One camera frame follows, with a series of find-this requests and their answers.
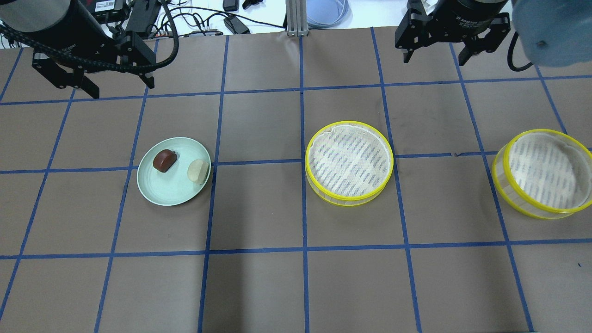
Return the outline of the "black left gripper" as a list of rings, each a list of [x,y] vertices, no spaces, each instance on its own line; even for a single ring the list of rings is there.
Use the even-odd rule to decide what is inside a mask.
[[[57,79],[57,87],[81,89],[99,99],[100,89],[85,73],[112,70],[136,74],[148,89],[156,86],[157,61],[152,49],[133,31],[37,31],[32,67],[46,79]]]

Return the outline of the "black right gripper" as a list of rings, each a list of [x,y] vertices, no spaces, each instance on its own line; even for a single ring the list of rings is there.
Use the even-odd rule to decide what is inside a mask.
[[[509,14],[502,12],[506,0],[438,0],[427,13],[423,2],[409,0],[407,11],[395,31],[395,48],[403,62],[413,53],[434,43],[464,43],[457,56],[464,66],[477,51],[496,51],[510,31]]]

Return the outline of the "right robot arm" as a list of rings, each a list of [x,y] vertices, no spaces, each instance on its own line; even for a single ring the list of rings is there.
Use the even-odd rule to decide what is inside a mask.
[[[438,0],[427,12],[409,0],[395,31],[394,46],[408,63],[421,47],[463,43],[463,66],[482,52],[493,53],[512,32],[506,61],[514,72],[533,65],[565,67],[591,60],[592,5],[589,0]]]

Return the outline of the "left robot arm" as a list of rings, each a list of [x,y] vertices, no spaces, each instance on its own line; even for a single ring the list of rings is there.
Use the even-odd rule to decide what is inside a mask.
[[[99,87],[87,74],[106,70],[135,74],[154,87],[152,49],[121,27],[108,36],[80,0],[3,0],[0,12],[1,31],[32,47],[32,68],[56,88],[97,99]]]

